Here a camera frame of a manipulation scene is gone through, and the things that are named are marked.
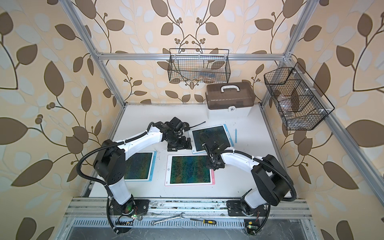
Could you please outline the pink writing tablet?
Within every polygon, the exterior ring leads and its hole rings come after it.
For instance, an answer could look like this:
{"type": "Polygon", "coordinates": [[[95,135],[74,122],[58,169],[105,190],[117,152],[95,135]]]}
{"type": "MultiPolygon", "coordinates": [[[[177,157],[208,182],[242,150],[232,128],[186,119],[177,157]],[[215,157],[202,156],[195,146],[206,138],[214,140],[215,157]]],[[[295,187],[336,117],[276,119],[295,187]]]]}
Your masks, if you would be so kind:
{"type": "Polygon", "coordinates": [[[165,186],[214,185],[214,171],[206,167],[207,155],[169,155],[165,186]]]}

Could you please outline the blue writing tablet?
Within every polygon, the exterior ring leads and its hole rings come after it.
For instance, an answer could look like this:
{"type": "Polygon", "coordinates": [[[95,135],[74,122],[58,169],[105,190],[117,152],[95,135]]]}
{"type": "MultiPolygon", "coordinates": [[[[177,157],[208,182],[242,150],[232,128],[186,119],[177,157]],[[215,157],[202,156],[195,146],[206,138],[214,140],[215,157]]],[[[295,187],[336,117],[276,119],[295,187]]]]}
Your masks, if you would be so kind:
{"type": "Polygon", "coordinates": [[[226,124],[190,130],[189,136],[191,137],[193,154],[203,153],[205,151],[203,143],[209,139],[216,141],[218,145],[227,144],[230,147],[234,146],[226,124]]]}
{"type": "Polygon", "coordinates": [[[125,162],[126,182],[151,182],[153,179],[157,152],[139,152],[125,162]]]}

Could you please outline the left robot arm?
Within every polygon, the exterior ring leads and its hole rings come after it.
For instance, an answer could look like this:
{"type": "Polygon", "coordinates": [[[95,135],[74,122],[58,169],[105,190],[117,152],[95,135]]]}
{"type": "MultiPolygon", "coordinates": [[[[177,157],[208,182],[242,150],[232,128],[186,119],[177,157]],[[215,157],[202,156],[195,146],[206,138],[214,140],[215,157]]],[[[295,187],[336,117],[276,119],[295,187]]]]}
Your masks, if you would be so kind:
{"type": "Polygon", "coordinates": [[[100,183],[107,191],[108,197],[119,206],[131,206],[134,197],[124,180],[127,166],[126,161],[141,150],[160,143],[167,142],[167,151],[191,150],[191,139],[184,132],[191,129],[190,125],[174,117],[169,122],[149,123],[147,129],[131,138],[113,142],[106,140],[102,146],[84,155],[76,165],[77,174],[86,180],[100,183]],[[96,154],[93,167],[101,177],[88,176],[82,172],[83,162],[96,154]]]}

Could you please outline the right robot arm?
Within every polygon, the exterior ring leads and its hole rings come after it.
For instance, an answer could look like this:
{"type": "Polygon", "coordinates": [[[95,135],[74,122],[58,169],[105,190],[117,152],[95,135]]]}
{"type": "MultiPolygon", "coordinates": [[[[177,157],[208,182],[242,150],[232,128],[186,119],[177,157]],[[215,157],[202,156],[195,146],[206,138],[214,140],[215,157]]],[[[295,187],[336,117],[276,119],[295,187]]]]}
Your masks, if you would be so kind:
{"type": "Polygon", "coordinates": [[[281,201],[297,199],[293,180],[274,156],[255,157],[215,141],[206,141],[202,147],[209,156],[208,169],[215,171],[231,165],[252,175],[256,188],[241,197],[238,209],[243,214],[253,215],[259,206],[276,207],[281,201]]]}

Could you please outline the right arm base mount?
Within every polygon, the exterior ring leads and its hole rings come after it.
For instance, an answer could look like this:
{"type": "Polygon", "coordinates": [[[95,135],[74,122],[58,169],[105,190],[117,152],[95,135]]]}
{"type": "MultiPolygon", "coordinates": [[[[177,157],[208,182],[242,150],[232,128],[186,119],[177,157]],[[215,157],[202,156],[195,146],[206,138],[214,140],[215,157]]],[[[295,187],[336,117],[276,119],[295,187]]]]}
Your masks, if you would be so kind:
{"type": "Polygon", "coordinates": [[[257,208],[252,208],[245,201],[241,200],[228,200],[226,206],[230,217],[265,217],[269,209],[269,205],[260,205],[257,208]]]}

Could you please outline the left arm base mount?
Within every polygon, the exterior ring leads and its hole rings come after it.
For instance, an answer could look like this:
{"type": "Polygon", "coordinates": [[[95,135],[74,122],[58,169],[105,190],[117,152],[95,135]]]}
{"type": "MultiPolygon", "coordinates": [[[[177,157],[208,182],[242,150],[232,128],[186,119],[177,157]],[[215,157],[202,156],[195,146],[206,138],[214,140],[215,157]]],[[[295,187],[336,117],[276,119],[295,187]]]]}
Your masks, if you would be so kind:
{"type": "Polygon", "coordinates": [[[149,200],[130,199],[124,204],[119,204],[115,199],[109,199],[107,211],[111,215],[145,215],[149,210],[149,200]]]}

